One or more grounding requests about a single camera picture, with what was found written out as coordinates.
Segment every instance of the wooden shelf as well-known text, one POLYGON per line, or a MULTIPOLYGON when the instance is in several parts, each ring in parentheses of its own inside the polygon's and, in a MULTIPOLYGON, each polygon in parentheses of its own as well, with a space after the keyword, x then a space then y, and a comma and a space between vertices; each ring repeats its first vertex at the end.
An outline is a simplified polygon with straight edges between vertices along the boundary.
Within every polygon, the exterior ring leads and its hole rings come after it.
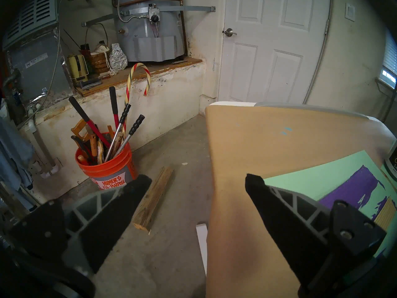
MULTIPOLYGON (((185 58, 184 59, 186 62, 179 63, 179 64, 171 64, 169 62, 167 63, 147 63, 145 64, 146 67, 149 69, 149 72, 151 75, 159 74, 162 72, 166 72, 168 70, 180 68, 180 67, 186 67, 189 65, 197 64, 202 62, 202 60, 197 59, 197 58, 185 58)), ((88 90, 82 90, 81 88, 76 88, 76 91, 83 97, 94 94, 96 92, 104 91, 105 89, 108 89, 111 86, 116 86, 118 84, 126 83, 127 82, 127 77, 128 74, 131 71, 131 67, 127 67, 126 69, 119 71, 116 75, 102 80, 102 84, 95 86, 91 89, 88 90)), ((138 68, 133 75, 132 80, 137 80, 146 77, 145 72, 143 71, 142 68, 138 68)))

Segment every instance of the door knob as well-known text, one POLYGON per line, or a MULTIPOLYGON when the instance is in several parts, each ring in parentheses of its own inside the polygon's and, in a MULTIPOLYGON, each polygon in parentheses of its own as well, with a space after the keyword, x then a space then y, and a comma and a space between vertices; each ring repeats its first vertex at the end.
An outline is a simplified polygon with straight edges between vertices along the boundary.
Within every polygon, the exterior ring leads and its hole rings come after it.
POLYGON ((226 31, 225 31, 225 35, 227 36, 227 37, 231 37, 232 35, 237 35, 237 33, 233 33, 233 30, 231 29, 231 28, 228 28, 226 31))

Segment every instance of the window blind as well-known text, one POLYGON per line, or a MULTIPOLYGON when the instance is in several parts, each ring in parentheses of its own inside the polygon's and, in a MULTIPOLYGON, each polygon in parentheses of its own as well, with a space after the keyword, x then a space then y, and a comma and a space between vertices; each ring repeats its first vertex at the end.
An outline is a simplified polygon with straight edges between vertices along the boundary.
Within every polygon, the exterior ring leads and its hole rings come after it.
POLYGON ((389 68, 394 74, 397 74, 397 45, 389 30, 386 30, 386 48, 383 66, 389 68))

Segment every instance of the purple paint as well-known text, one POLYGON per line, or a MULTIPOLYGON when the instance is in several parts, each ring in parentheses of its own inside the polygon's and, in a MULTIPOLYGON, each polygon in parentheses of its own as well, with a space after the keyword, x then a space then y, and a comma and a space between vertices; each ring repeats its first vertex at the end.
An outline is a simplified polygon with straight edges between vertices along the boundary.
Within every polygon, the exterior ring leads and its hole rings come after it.
POLYGON ((333 203, 337 199, 341 199, 359 209, 368 203, 371 193, 375 190, 378 183, 385 189, 385 186, 363 165, 347 181, 323 197, 319 202, 331 209, 333 203))
POLYGON ((387 200, 388 200, 388 197, 385 196, 385 198, 384 198, 383 200, 381 200, 381 201, 378 203, 378 211, 377 211, 375 214, 372 215, 372 221, 375 220, 375 218, 377 217, 377 215, 378 215, 378 214, 380 213, 380 211, 382 210, 383 206, 385 206, 387 200))

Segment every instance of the concrete floor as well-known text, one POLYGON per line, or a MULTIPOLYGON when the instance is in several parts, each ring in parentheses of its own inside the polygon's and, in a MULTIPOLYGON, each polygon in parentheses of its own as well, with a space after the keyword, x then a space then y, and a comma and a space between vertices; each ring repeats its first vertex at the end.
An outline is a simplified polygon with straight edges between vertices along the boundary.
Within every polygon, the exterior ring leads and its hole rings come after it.
MULTIPOLYGON (((170 166, 173 177, 150 234, 130 224, 94 276, 95 297, 204 298, 196 225, 208 224, 213 193, 205 118, 192 118, 133 156, 140 174, 155 179, 170 166)), ((96 190, 88 179, 62 199, 73 202, 96 190)))

